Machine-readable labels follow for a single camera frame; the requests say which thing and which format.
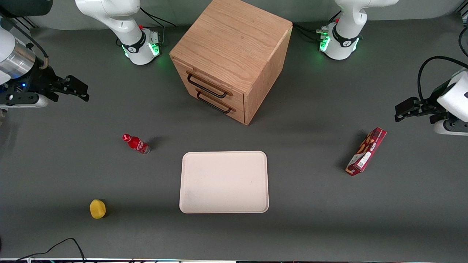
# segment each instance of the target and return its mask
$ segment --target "green led light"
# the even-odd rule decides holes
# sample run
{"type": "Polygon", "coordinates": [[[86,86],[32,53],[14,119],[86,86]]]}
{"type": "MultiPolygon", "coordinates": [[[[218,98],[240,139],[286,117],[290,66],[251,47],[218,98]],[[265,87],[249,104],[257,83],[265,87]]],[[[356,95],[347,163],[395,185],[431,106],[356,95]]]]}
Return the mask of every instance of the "green led light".
{"type": "Polygon", "coordinates": [[[322,43],[320,44],[320,50],[327,50],[328,43],[330,43],[330,37],[327,36],[325,39],[322,40],[322,43]]]}
{"type": "Polygon", "coordinates": [[[358,46],[358,42],[359,42],[359,37],[356,39],[356,43],[354,44],[354,47],[352,48],[353,51],[356,50],[356,47],[358,46]]]}
{"type": "Polygon", "coordinates": [[[127,54],[127,50],[125,50],[124,46],[122,45],[122,49],[124,50],[125,52],[125,56],[128,57],[128,54],[127,54]]]}
{"type": "Polygon", "coordinates": [[[157,55],[159,55],[159,45],[158,44],[151,44],[151,43],[148,43],[148,46],[149,48],[151,49],[151,52],[153,53],[153,55],[156,57],[157,55]]]}

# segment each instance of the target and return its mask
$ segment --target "red bottle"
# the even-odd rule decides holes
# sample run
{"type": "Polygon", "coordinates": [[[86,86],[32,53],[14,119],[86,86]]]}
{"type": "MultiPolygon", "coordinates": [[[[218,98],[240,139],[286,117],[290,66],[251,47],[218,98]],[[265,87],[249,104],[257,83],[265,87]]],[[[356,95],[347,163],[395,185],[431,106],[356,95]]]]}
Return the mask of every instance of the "red bottle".
{"type": "Polygon", "coordinates": [[[124,134],[122,139],[128,143],[130,148],[135,151],[139,151],[143,155],[148,154],[151,151],[150,146],[146,142],[140,140],[138,137],[132,137],[129,134],[124,134]]]}

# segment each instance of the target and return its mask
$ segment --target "wooden cabinet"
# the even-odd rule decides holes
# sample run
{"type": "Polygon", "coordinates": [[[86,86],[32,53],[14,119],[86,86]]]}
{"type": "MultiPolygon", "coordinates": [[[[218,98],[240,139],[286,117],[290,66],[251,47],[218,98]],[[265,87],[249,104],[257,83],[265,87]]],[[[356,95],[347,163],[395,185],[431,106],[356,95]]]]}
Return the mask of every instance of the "wooden cabinet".
{"type": "Polygon", "coordinates": [[[169,53],[189,94],[248,125],[283,69],[293,24],[213,0],[169,53]]]}

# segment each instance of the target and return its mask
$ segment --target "black metal handle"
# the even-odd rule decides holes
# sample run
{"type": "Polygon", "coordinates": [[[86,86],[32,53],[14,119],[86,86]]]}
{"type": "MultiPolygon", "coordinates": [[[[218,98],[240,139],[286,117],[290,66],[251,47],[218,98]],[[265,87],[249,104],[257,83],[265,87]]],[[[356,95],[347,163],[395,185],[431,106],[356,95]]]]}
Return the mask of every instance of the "black metal handle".
{"type": "Polygon", "coordinates": [[[197,93],[197,98],[198,98],[199,100],[203,101],[204,103],[206,103],[206,104],[210,105],[211,107],[213,107],[213,108],[215,108],[215,109],[221,111],[221,112],[224,113],[224,114],[228,114],[229,112],[231,112],[232,108],[229,107],[228,110],[223,110],[223,109],[221,109],[221,108],[219,108],[219,107],[216,107],[216,106],[214,106],[213,104],[209,103],[208,101],[206,101],[206,100],[200,98],[200,94],[201,94],[201,92],[199,91],[199,92],[197,93]]]}
{"type": "Polygon", "coordinates": [[[190,79],[191,77],[193,77],[193,75],[190,73],[189,76],[187,77],[187,80],[189,81],[190,84],[192,84],[192,85],[194,85],[194,86],[196,86],[196,87],[198,87],[198,88],[200,88],[200,89],[202,89],[202,90],[208,92],[209,94],[211,94],[211,95],[213,95],[213,96],[215,96],[215,97],[217,97],[217,98],[222,99],[222,98],[226,97],[226,95],[227,95],[227,92],[226,92],[226,91],[225,91],[223,94],[221,94],[221,95],[216,94],[216,93],[210,91],[209,89],[203,87],[202,85],[193,82],[193,81],[190,79]]]}

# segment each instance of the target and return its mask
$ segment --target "bottle label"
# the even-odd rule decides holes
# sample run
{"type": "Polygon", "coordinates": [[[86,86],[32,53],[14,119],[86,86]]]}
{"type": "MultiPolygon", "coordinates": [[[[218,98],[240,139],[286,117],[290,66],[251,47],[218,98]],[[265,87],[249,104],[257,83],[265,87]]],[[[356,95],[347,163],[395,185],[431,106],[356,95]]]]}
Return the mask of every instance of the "bottle label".
{"type": "Polygon", "coordinates": [[[148,144],[140,140],[135,150],[139,151],[140,153],[145,153],[147,148],[148,148],[148,144]]]}

